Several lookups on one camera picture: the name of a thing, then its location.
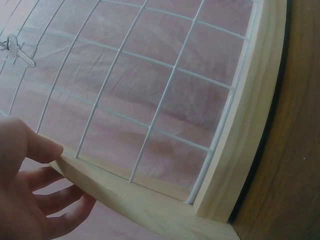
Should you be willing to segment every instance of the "wooden edge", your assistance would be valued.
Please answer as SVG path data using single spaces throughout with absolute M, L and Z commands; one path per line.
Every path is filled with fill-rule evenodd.
M 271 106 L 285 35 L 287 0 L 260 0 L 237 91 L 194 202 L 198 216 L 226 223 L 255 157 Z
M 198 217 L 191 205 L 129 183 L 89 163 L 63 155 L 50 165 L 112 210 L 168 239 L 239 239 L 230 224 Z
M 45 137 L 47 139 L 51 139 L 51 140 L 55 141 L 54 139 L 47 137 L 44 134 L 40 134 L 40 135 L 42 135 L 43 137 Z M 76 152 L 74 150 L 72 150 L 71 148 L 69 148 L 67 146 L 63 146 L 63 147 L 64 147 L 66 154 L 69 155 L 69 157 L 72 157 L 76 154 Z M 80 154 L 79 159 L 81 161 L 85 161 L 85 162 L 88 162 L 92 165 L 95 165 L 100 169 L 103 169 L 111 174 L 114 174 L 114 175 L 119 176 L 119 177 L 126 179 L 126 180 L 129 180 L 131 173 L 132 173 L 132 171 L 129 169 L 122 168 L 122 167 L 117 166 L 112 163 L 103 162 L 100 159 L 97 159 L 94 157 L 88 157 L 84 154 Z M 147 175 L 140 174 L 140 173 L 137 173 L 135 175 L 134 183 L 138 184 L 140 186 L 143 186 L 147 189 L 150 189 L 152 191 L 155 191 L 157 193 L 163 194 L 165 196 L 182 201 L 182 202 L 187 200 L 187 198 L 190 194 L 190 190 L 187 188 L 184 188 L 184 187 L 181 187 L 176 184 L 169 183 L 169 182 L 165 182 L 160 179 L 156 179 L 154 177 L 147 176 Z

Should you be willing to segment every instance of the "dark wood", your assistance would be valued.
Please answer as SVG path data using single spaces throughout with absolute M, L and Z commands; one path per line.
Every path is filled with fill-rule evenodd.
M 279 102 L 233 227 L 242 240 L 320 240 L 320 0 L 292 0 Z

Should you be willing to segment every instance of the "wire grid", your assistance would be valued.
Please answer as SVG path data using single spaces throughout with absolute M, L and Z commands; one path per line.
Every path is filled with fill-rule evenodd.
M 35 45 L 36 48 L 37 48 L 38 45 L 40 44 L 40 42 L 41 42 L 41 40 L 42 40 L 42 38 L 43 38 L 44 35 L 59 36 L 59 37 L 67 38 L 67 39 L 73 39 L 73 41 L 72 41 L 72 44 L 71 44 L 70 47 L 69 47 L 69 50 L 68 50 L 66 56 L 64 57 L 64 60 L 62 61 L 62 64 L 61 64 L 61 66 L 60 66 L 60 68 L 59 68 L 59 70 L 58 70 L 58 72 L 57 72 L 57 75 L 56 75 L 56 77 L 55 77 L 52 85 L 47 84 L 47 83 L 43 83 L 41 80 L 38 80 L 38 79 L 35 79 L 35 78 L 25 76 L 25 73 L 26 73 L 26 70 L 27 70 L 27 69 L 24 69 L 23 72 L 17 72 L 17 71 L 14 70 L 13 68 L 8 67 L 8 69 L 10 69 L 12 72 L 14 72 L 14 73 L 16 73 L 16 74 L 19 74 L 19 75 L 21 74 L 20 81 L 19 81 L 19 83 L 18 83 L 17 89 L 16 89 L 16 91 L 15 91 L 15 94 L 14 94 L 14 97 L 13 97 L 13 100 L 12 100 L 12 104 L 11 104 L 11 106 L 10 106 L 9 115 L 10 115 L 11 112 L 12 112 L 12 108 L 13 108 L 13 106 L 14 106 L 15 99 L 16 99 L 17 94 L 18 94 L 18 92 L 19 92 L 19 88 L 20 88 L 20 86 L 21 86 L 22 80 L 23 80 L 24 78 L 26 78 L 26 79 L 30 79 L 30 80 L 32 80 L 32 81 L 34 81 L 34 82 L 40 83 L 40 84 L 42 84 L 42 85 L 45 85 L 45 86 L 47 86 L 47 87 L 50 87 L 50 92 L 49 92 L 49 95 L 48 95 L 47 100 L 46 100 L 46 102 L 45 102 L 45 105 L 44 105 L 44 108 L 43 108 L 43 110 L 42 110 L 41 117 L 40 117 L 40 120 L 39 120 L 39 123 L 38 123 L 38 126 L 37 126 L 37 130 L 36 130 L 37 133 L 38 133 L 39 130 L 40 130 L 40 127 L 41 127 L 41 124 L 42 124 L 42 121 L 43 121 L 43 118 L 44 118 L 46 109 L 47 109 L 47 107 L 48 107 L 48 103 L 49 103 L 49 101 L 50 101 L 51 95 L 52 95 L 52 93 L 53 93 L 54 90 L 55 90 L 55 91 L 58 91 L 58 92 L 60 92 L 60 93 L 63 93 L 63 94 L 65 94 L 65 95 L 67 95 L 67 96 L 70 96 L 70 97 L 72 97 L 72 98 L 78 99 L 78 100 L 80 100 L 80 101 L 82 101 L 82 102 L 84 102 L 84 103 L 89 104 L 89 105 L 92 106 L 92 110 L 91 110 L 90 116 L 89 116 L 89 118 L 88 118 L 88 121 L 87 121 L 87 123 L 86 123 L 85 129 L 84 129 L 84 131 L 83 131 L 83 134 L 82 134 L 82 137 L 81 137 L 81 140 L 80 140 L 80 143 L 79 143 L 78 148 L 77 148 L 77 151 L 76 151 L 75 158 L 77 158 L 77 159 L 78 159 L 78 157 L 79 157 L 79 154 L 80 154 L 80 151 L 81 151 L 83 142 L 84 142 L 84 140 L 85 140 L 87 131 L 88 131 L 88 129 L 89 129 L 90 123 L 91 123 L 91 121 L 92 121 L 93 115 L 94 115 L 95 110 L 96 110 L 97 108 L 99 108 L 99 109 L 101 109 L 101 110 L 103 110 L 103 111 L 105 111 L 105 112 L 107 112 L 107 113 L 110 113 L 110 114 L 112 114 L 112 115 L 115 115 L 115 116 L 117 116 L 117 117 L 126 119 L 126 120 L 128 120 L 128 121 L 130 121 L 130 122 L 133 122 L 133 123 L 136 123 L 136 124 L 138 124 L 138 125 L 140 125 L 140 126 L 142 126 L 142 127 L 148 128 L 147 134 L 146 134 L 146 136 L 145 136 L 144 142 L 143 142 L 143 144 L 142 144 L 140 153 L 139 153 L 139 155 L 138 155 L 138 158 L 137 158 L 137 160 L 136 160 L 136 164 L 135 164 L 135 166 L 134 166 L 134 168 L 133 168 L 133 171 L 132 171 L 132 174 L 131 174 L 131 177 L 130 177 L 130 180 L 129 180 L 129 182 L 131 182 L 131 183 L 132 183 L 133 180 L 134 180 L 134 177 L 135 177 L 135 175 L 136 175 L 137 169 L 138 169 L 138 167 L 139 167 L 139 163 L 140 163 L 140 161 L 141 161 L 141 158 L 142 158 L 142 156 L 143 156 L 145 147 L 146 147 L 146 145 L 147 145 L 147 143 L 148 143 L 148 140 L 149 140 L 149 137 L 150 137 L 150 134 L 151 134 L 152 131 L 161 133 L 161 134 L 163 134 L 163 135 L 165 135 L 165 136 L 168 136 L 168 137 L 170 137 L 170 138 L 172 138 L 172 139 L 175 139 L 175 140 L 177 140 L 177 141 L 180 141 L 180 142 L 186 143 L 186 144 L 188 144 L 188 145 L 191 145 L 191 146 L 193 146 L 193 147 L 195 147 L 195 148 L 204 150 L 204 151 L 207 152 L 207 156 L 206 156 L 206 158 L 205 158 L 205 160 L 204 160 L 204 163 L 203 163 L 203 165 L 202 165 L 202 168 L 201 168 L 201 171 L 200 171 L 200 173 L 199 173 L 199 175 L 198 175 L 198 178 L 197 178 L 197 180 L 196 180 L 196 182 L 195 182 L 195 184 L 194 184 L 194 186 L 193 186 L 193 188 L 192 188 L 192 190 L 191 190 L 191 193 L 190 193 L 190 195 L 189 195 L 189 198 L 188 198 L 188 200 L 186 201 L 186 203 L 188 203 L 188 204 L 193 204 L 193 202 L 194 202 L 194 200 L 195 200 L 195 198 L 196 198 L 196 196 L 197 196 L 197 194 L 198 194 L 198 191 L 199 191 L 199 189 L 200 189 L 200 186 L 201 186 L 201 184 L 202 184 L 202 182 L 203 182 L 203 180 L 204 180 L 204 177 L 205 177 L 205 175 L 206 175 L 206 173 L 207 173 L 207 170 L 208 170 L 208 168 L 209 168 L 211 159 L 213 158 L 213 154 L 214 154 L 214 152 L 215 152 L 215 150 L 216 150 L 216 147 L 217 147 L 217 145 L 218 145 L 218 142 L 219 142 L 219 139 L 220 139 L 222 130 L 223 130 L 223 128 L 224 128 L 224 125 L 225 125 L 227 116 L 228 116 L 229 111 L 230 111 L 230 107 L 231 107 L 231 105 L 232 105 L 232 102 L 233 102 L 233 99 L 234 99 L 234 96 L 235 96 L 235 92 L 236 92 L 236 89 L 237 89 L 237 86 L 238 86 L 238 83 L 239 83 L 240 73 L 242 72 L 242 68 L 243 68 L 243 65 L 244 65 L 244 60 L 245 60 L 246 55 L 247 55 L 248 44 L 249 44 L 249 41 L 250 41 L 250 38 L 251 38 L 251 33 L 252 33 L 252 28 L 253 28 L 253 22 L 254 22 L 254 21 L 252 21 L 251 26 L 249 26 L 249 28 L 248 28 L 249 31 L 248 31 L 248 33 L 247 33 L 247 36 L 242 36 L 242 35 L 239 35 L 239 34 L 237 34 L 237 33 L 235 33 L 235 32 L 229 31 L 229 30 L 227 30 L 227 29 L 224 29 L 224 28 L 221 28 L 221 27 L 218 27 L 218 26 L 215 26 L 215 25 L 212 25 L 212 24 L 203 22 L 203 21 L 199 21 L 199 20 L 198 20 L 198 17 L 199 17 L 199 15 L 200 15 L 200 13 L 201 13 L 202 7 L 203 7 L 203 5 L 204 5 L 204 3 L 205 3 L 206 0 L 202 0 L 202 1 L 201 1 L 200 5 L 199 5 L 199 8 L 198 8 L 198 10 L 197 10 L 197 13 L 196 13 L 196 15 L 195 15 L 194 18 L 182 16 L 182 15 L 175 14 L 175 13 L 168 12 L 168 11 L 163 11 L 163 10 L 160 10 L 160 9 L 155 9 L 155 8 L 146 7 L 146 5 L 147 5 L 147 3 L 148 3 L 149 0 L 145 0 L 145 2 L 143 3 L 143 5 L 136 5 L 136 4 L 130 4 L 130 3 L 118 2 L 118 1 L 112 1 L 112 0 L 98 0 L 98 1 L 95 3 L 95 5 L 94 5 L 94 7 L 92 8 L 92 10 L 90 11 L 90 13 L 88 14 L 88 16 L 86 17 L 86 19 L 84 20 L 84 22 L 83 22 L 82 26 L 80 27 L 80 29 L 79 29 L 78 33 L 76 34 L 76 36 L 71 36 L 71 35 L 69 35 L 69 34 L 50 33 L 50 32 L 47 32 L 47 29 L 48 29 L 50 23 L 52 22 L 52 20 L 53 20 L 54 17 L 56 16 L 57 12 L 58 12 L 59 9 L 61 8 L 61 6 L 62 6 L 63 3 L 65 2 L 65 0 L 62 0 L 62 1 L 61 1 L 60 5 L 59 5 L 58 8 L 55 10 L 54 14 L 53 14 L 52 17 L 50 18 L 48 24 L 45 26 L 45 28 L 44 28 L 43 31 L 40 31 L 40 30 L 34 29 L 34 28 L 26 28 L 26 27 L 24 27 L 24 25 L 25 25 L 25 23 L 27 22 L 29 16 L 31 15 L 31 13 L 32 13 L 33 10 L 35 9 L 35 7 L 36 7 L 37 4 L 39 3 L 39 1 L 40 1 L 40 0 L 38 0 L 38 1 L 35 3 L 34 7 L 32 8 L 32 10 L 31 10 L 31 12 L 29 13 L 28 17 L 26 18 L 25 22 L 23 23 L 21 29 L 19 30 L 18 35 L 20 34 L 21 31 L 29 31 L 29 32 L 37 32 L 37 33 L 40 33 L 40 32 L 41 32 L 41 36 L 40 36 L 39 40 L 37 41 L 37 44 Z M 251 2 L 256 3 L 258 0 L 248 0 L 248 1 L 251 1 Z M 81 32 L 82 32 L 82 30 L 83 30 L 83 28 L 85 27 L 87 21 L 89 20 L 90 16 L 93 14 L 93 12 L 95 11 L 95 9 L 97 8 L 97 6 L 99 5 L 100 2 L 107 2 L 107 3 L 120 4 L 120 5 L 127 5 L 127 6 L 131 6 L 131 7 L 139 8 L 139 12 L 137 13 L 135 19 L 133 20 L 133 22 L 132 22 L 132 24 L 131 24 L 131 26 L 130 26 L 130 28 L 129 28 L 127 34 L 126 34 L 126 36 L 124 37 L 124 39 L 123 39 L 123 41 L 122 41 L 122 43 L 121 43 L 121 45 L 120 45 L 119 48 L 111 47 L 111 46 L 108 46 L 108 45 L 105 45 L 105 44 L 97 43 L 97 42 L 94 42 L 94 41 L 91 41 L 91 40 L 87 40 L 87 39 L 83 39 L 83 38 L 80 38 L 80 37 L 79 37 L 80 34 L 81 34 Z M 134 26 L 136 25 L 136 23 L 137 23 L 140 15 L 141 15 L 141 13 L 142 13 L 143 11 L 145 11 L 145 10 L 154 11 L 154 12 L 160 12 L 160 13 L 163 13 L 163 14 L 168 14 L 168 15 L 171 15 L 171 16 L 175 16 L 175 17 L 178 17 L 178 18 L 182 18 L 182 19 L 186 19 L 186 20 L 192 21 L 191 27 L 190 27 L 187 35 L 186 35 L 186 38 L 185 38 L 185 40 L 184 40 L 184 43 L 183 43 L 183 45 L 182 45 L 182 48 L 181 48 L 181 50 L 180 50 L 180 53 L 178 54 L 177 60 L 176 60 L 176 62 L 175 62 L 174 65 L 167 64 L 167 63 L 164 63 L 164 62 L 161 62 L 161 61 L 158 61 L 158 60 L 149 58 L 149 57 L 145 57 L 145 56 L 143 56 L 143 55 L 139 55 L 139 54 L 136 54 L 136 53 L 132 53 L 132 52 L 128 52 L 128 51 L 123 50 L 123 48 L 124 48 L 124 46 L 125 46 L 128 38 L 129 38 L 129 36 L 130 36 L 130 34 L 131 34 L 131 32 L 132 32 Z M 252 11 L 254 11 L 254 13 L 253 13 L 253 19 L 255 19 L 255 15 L 256 15 L 256 12 L 257 12 L 256 10 L 257 10 L 257 6 L 256 6 L 255 4 L 253 4 L 253 9 L 252 9 Z M 182 68 L 179 68 L 179 67 L 178 67 L 179 62 L 180 62 L 180 60 L 181 60 L 181 58 L 182 58 L 183 52 L 184 52 L 184 50 L 185 50 L 185 48 L 186 48 L 186 46 L 187 46 L 188 40 L 189 40 L 190 35 L 191 35 L 191 33 L 192 33 L 192 30 L 193 30 L 193 28 L 194 28 L 194 26 L 195 26 L 196 23 L 199 23 L 199 24 L 202 24 L 202 25 L 206 25 L 206 26 L 208 26 L 208 27 L 210 27 L 210 28 L 217 29 L 217 30 L 219 30 L 219 31 L 222 31 L 222 32 L 231 34 L 231 35 L 233 35 L 233 36 L 236 36 L 236 37 L 244 40 L 245 54 L 242 56 L 242 59 L 239 60 L 239 64 L 241 65 L 240 71 L 236 74 L 237 76 L 235 76 L 235 78 L 234 78 L 235 80 L 233 81 L 232 86 L 226 85 L 226 84 L 221 83 L 221 82 L 219 82 L 219 81 L 217 81 L 217 80 L 213 80 L 213 79 L 210 79 L 210 78 L 208 78 L 208 77 L 202 76 L 202 75 L 200 75 L 200 74 L 197 74 L 197 73 L 194 73 L 194 72 L 191 72 L 191 71 L 188 71 L 188 70 L 185 70 L 185 69 L 182 69 Z M 57 81 L 58 81 L 58 78 L 59 78 L 59 76 L 60 76 L 60 74 L 61 74 L 61 72 L 62 72 L 62 69 L 63 69 L 63 67 L 64 67 L 64 65 L 65 65 L 65 63 L 66 63 L 66 61 L 67 61 L 67 59 L 68 59 L 68 57 L 69 57 L 69 55 L 70 55 L 70 53 L 71 53 L 74 45 L 75 45 L 75 43 L 76 43 L 76 41 L 85 42 L 85 43 L 88 43 L 88 44 L 93 44 L 93 45 L 96 45 L 96 46 L 100 46 L 100 47 L 103 47 L 103 48 L 107 48 L 107 49 L 110 49 L 110 50 L 117 51 L 117 53 L 116 53 L 116 55 L 115 55 L 115 57 L 114 57 L 114 59 L 113 59 L 113 62 L 112 62 L 112 64 L 111 64 L 111 66 L 110 66 L 110 69 L 109 69 L 109 71 L 108 71 L 108 73 L 107 73 L 107 75 L 106 75 L 106 77 L 105 77 L 105 79 L 104 79 L 104 81 L 103 81 L 103 84 L 102 84 L 102 86 L 101 86 L 101 88 L 100 88 L 100 91 L 99 91 L 99 93 L 98 93 L 98 96 L 97 96 L 97 98 L 96 98 L 96 101 L 95 101 L 94 103 L 93 103 L 93 102 L 89 102 L 89 101 L 81 98 L 80 96 L 77 96 L 76 94 L 68 93 L 68 92 L 64 91 L 63 89 L 61 89 L 61 88 L 59 88 L 59 87 L 56 87 L 56 83 L 57 83 Z M 168 67 L 168 68 L 172 68 L 172 72 L 171 72 L 171 74 L 170 74 L 169 80 L 168 80 L 168 82 L 167 82 L 167 84 L 166 84 L 166 87 L 165 87 L 163 93 L 162 93 L 161 99 L 160 99 L 160 101 L 159 101 L 159 104 L 158 104 L 158 106 L 157 106 L 157 109 L 156 109 L 156 111 L 155 111 L 155 114 L 154 114 L 154 116 L 153 116 L 153 119 L 152 119 L 150 125 L 145 124 L 145 123 L 142 123 L 142 122 L 137 121 L 137 120 L 135 120 L 135 119 L 132 119 L 132 118 L 130 118 L 130 117 L 128 117 L 128 116 L 125 116 L 125 115 L 123 115 L 123 114 L 120 114 L 120 113 L 118 113 L 118 112 L 115 112 L 115 111 L 113 111 L 113 110 L 111 110 L 111 109 L 109 109 L 109 108 L 99 106 L 99 104 L 98 104 L 98 103 L 99 103 L 99 100 L 100 100 L 100 98 L 101 98 L 101 95 L 102 95 L 102 93 L 103 93 L 103 91 L 104 91 L 104 89 L 105 89 L 105 86 L 106 86 L 106 84 L 107 84 L 107 82 L 108 82 L 108 80 L 109 80 L 109 77 L 110 77 L 110 75 L 111 75 L 111 73 L 112 73 L 112 70 L 113 70 L 114 66 L 116 65 L 116 63 L 117 63 L 117 60 L 118 60 L 118 58 L 119 58 L 120 53 L 124 53 L 124 54 L 127 54 L 127 55 L 131 55 L 131 56 L 134 56 L 134 57 L 137 57 L 137 58 L 141 58 L 141 59 L 144 59 L 144 60 L 147 60 L 147 61 L 150 61 L 150 62 L 159 64 L 159 65 L 166 66 L 166 67 Z M 8 60 L 8 56 L 7 56 L 6 59 L 4 59 L 4 63 L 3 63 L 2 66 L 1 66 L 0 74 L 1 74 L 1 72 L 3 71 L 3 69 L 4 69 L 5 63 L 8 62 L 8 61 L 9 61 L 9 60 Z M 183 72 L 183 73 L 192 75 L 192 76 L 194 76 L 194 77 L 203 79 L 203 80 L 205 80 L 205 81 L 211 82 L 211 83 L 213 83 L 213 84 L 219 85 L 219 86 L 221 86 L 221 87 L 223 87 L 223 88 L 226 88 L 226 89 L 230 90 L 230 93 L 229 93 L 228 99 L 227 99 L 227 101 L 226 101 L 226 104 L 225 104 L 223 113 L 222 113 L 222 115 L 221 115 L 221 118 L 220 118 L 220 121 L 219 121 L 217 130 L 216 130 L 216 133 L 214 134 L 212 143 L 211 143 L 211 145 L 210 145 L 209 148 L 204 147 L 204 146 L 199 145 L 199 144 L 196 144 L 196 143 L 194 143 L 194 142 L 188 141 L 188 140 L 186 140 L 186 139 L 183 139 L 183 138 L 181 138 L 181 137 L 175 136 L 175 135 L 173 135 L 173 134 L 171 134 L 171 133 L 165 132 L 165 131 L 163 131 L 163 130 L 161 130 L 161 129 L 158 129 L 158 128 L 155 128 L 155 127 L 154 127 L 154 124 L 155 124 L 155 122 L 156 122 L 156 120 L 157 120 L 157 117 L 158 117 L 158 114 L 159 114 L 159 112 L 160 112 L 161 106 L 162 106 L 162 104 L 163 104 L 163 102 L 164 102 L 164 100 L 165 100 L 165 98 L 166 98 L 166 95 L 167 95 L 167 93 L 168 93 L 168 90 L 169 90 L 169 88 L 170 88 L 170 85 L 171 85 L 171 83 L 172 83 L 172 80 L 174 79 L 174 76 L 175 76 L 175 74 L 176 74 L 177 71 L 180 71 L 180 72 Z M 0 114 L 2 114 L 2 115 L 7 115 L 5 112 L 3 112 L 3 111 L 1 111 L 1 110 L 0 110 Z

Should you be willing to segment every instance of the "silver key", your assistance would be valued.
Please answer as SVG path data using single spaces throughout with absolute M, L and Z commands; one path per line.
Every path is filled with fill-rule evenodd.
M 20 46 L 18 45 L 18 39 L 15 35 L 9 34 L 6 42 L 0 44 L 4 47 L 3 50 L 8 50 L 9 55 L 13 58 L 22 58 L 25 60 L 30 68 L 34 68 L 36 66 L 36 62 L 29 57 L 23 50 L 21 50 Z

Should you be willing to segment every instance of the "light wood frame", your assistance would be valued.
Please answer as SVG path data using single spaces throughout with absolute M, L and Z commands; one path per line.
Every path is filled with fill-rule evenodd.
M 247 54 L 240 82 L 194 205 L 129 183 L 66 154 L 51 166 L 106 206 L 168 239 L 239 239 L 226 222 L 266 124 L 282 55 L 287 10 L 286 0 L 255 0 L 253 4 L 256 16 L 250 41 L 243 45 Z

